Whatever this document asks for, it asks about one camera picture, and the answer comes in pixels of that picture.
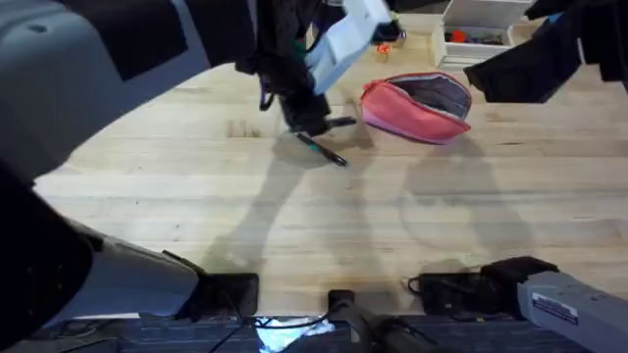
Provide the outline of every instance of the wooden tabletop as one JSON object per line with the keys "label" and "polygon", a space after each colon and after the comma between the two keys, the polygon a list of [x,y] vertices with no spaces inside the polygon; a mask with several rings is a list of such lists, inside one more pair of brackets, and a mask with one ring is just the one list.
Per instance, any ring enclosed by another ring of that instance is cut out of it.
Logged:
{"label": "wooden tabletop", "polygon": [[[371,79],[434,69],[417,33],[386,64],[375,56],[329,91],[337,116],[359,117]],[[257,110],[255,77],[223,66],[109,126],[36,189],[65,216],[208,272],[259,273],[260,314],[322,313],[339,288],[415,314],[405,278],[519,255],[628,298],[623,87],[589,67],[544,105],[471,91],[472,129],[448,146],[365,125],[319,138],[343,169],[286,134],[278,106]]]}

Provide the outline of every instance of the white plastic part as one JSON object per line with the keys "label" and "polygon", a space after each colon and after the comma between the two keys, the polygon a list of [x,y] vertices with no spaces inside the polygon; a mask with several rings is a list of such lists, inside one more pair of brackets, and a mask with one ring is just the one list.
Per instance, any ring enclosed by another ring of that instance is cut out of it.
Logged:
{"label": "white plastic part", "polygon": [[314,92],[322,94],[366,51],[378,25],[391,15],[383,0],[344,0],[346,16],[321,37],[305,63],[314,76]]}

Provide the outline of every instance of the marker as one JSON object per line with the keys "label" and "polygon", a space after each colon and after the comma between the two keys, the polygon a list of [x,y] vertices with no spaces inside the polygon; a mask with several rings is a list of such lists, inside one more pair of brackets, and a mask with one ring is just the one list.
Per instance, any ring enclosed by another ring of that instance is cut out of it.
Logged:
{"label": "marker", "polygon": [[346,167],[349,165],[345,158],[314,142],[311,138],[305,136],[304,134],[298,133],[296,135],[296,138],[305,143],[312,151],[322,154],[325,158],[327,158],[328,161],[341,167]]}

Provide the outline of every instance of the gray metal arm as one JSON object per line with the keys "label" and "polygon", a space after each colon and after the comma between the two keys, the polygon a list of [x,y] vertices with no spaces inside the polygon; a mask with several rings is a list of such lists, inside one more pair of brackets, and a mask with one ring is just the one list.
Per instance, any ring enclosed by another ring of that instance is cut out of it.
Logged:
{"label": "gray metal arm", "polygon": [[628,302],[570,275],[545,272],[518,284],[521,313],[530,322],[597,353],[628,351]]}

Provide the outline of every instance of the black cable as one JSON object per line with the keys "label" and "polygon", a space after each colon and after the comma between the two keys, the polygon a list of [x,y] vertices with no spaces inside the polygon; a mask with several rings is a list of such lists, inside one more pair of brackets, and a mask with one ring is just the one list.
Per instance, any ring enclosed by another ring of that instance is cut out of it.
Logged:
{"label": "black cable", "polygon": [[243,328],[246,328],[246,325],[242,324],[239,327],[237,327],[236,329],[234,329],[231,332],[229,332],[226,336],[223,337],[223,339],[218,341],[218,343],[214,344],[214,346],[212,347],[212,349],[209,350],[208,353],[216,352],[218,350],[218,348],[220,348],[223,344],[225,344],[229,340],[229,338],[231,338],[234,334],[238,333]]}
{"label": "black cable", "polygon": [[303,323],[303,324],[298,324],[298,325],[290,325],[290,326],[284,326],[284,327],[269,327],[269,326],[256,326],[253,325],[254,328],[265,328],[265,329],[291,329],[291,328],[309,328],[311,326],[315,326],[318,325],[322,322],[324,322],[326,319],[328,319],[335,311],[337,311],[338,309],[340,309],[342,307],[342,304],[340,303],[339,305],[333,306],[332,308],[330,308],[330,310],[325,313],[325,315],[323,315],[322,317],[311,321],[309,323]]}
{"label": "black cable", "polygon": [[110,338],[99,339],[97,341],[85,343],[85,344],[82,344],[82,345],[77,346],[77,347],[72,347],[72,348],[69,348],[69,349],[66,349],[66,350],[62,350],[62,351],[60,351],[58,353],[70,353],[70,352],[74,352],[74,351],[77,351],[77,350],[80,350],[80,349],[83,349],[83,348],[86,348],[86,347],[91,347],[93,345],[100,344],[102,342],[110,341],[110,340],[118,340],[118,337],[110,337]]}

